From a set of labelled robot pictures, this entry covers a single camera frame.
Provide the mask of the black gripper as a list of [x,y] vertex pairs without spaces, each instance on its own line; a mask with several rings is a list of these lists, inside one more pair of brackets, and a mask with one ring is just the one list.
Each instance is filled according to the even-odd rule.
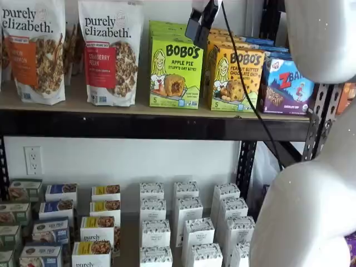
[[192,40],[195,46],[207,46],[207,39],[219,9],[220,0],[192,1],[191,18],[186,26],[185,37]]

